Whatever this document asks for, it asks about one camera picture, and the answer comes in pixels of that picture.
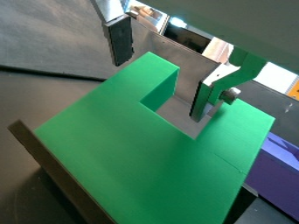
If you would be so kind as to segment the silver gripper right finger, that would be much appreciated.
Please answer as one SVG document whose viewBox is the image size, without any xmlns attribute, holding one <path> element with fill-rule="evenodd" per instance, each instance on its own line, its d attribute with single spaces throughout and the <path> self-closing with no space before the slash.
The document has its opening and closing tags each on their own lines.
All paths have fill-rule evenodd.
<svg viewBox="0 0 299 224">
<path fill-rule="evenodd" d="M 189 112 L 195 122 L 204 117 L 219 101 L 232 104 L 239 96 L 239 91 L 233 87 L 257 77 L 267 60 L 235 46 L 228 63 L 237 67 L 236 71 L 212 72 L 199 82 Z"/>
</svg>

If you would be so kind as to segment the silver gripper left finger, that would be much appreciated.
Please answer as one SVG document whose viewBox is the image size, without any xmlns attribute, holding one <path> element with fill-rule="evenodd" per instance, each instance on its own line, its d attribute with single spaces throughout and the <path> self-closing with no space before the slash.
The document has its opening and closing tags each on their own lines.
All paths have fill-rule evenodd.
<svg viewBox="0 0 299 224">
<path fill-rule="evenodd" d="M 91 0 L 101 20 L 113 64 L 119 67 L 133 55 L 131 17 L 124 13 L 120 0 Z"/>
</svg>

